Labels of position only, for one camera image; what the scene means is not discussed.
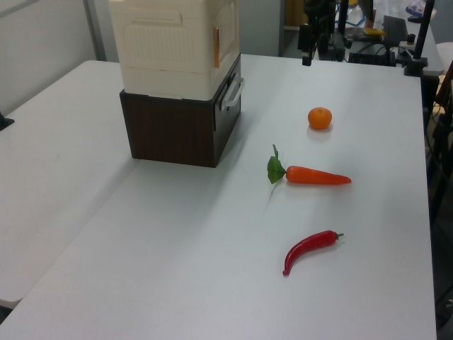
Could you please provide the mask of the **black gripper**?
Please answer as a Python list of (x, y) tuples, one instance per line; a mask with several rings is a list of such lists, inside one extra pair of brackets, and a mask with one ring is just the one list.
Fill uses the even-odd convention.
[[(312, 56), (314, 51), (314, 32), (310, 24), (306, 23), (299, 27), (299, 37), (297, 49), (302, 51), (303, 56)], [(312, 64), (312, 58), (302, 57), (302, 65), (310, 67)]]

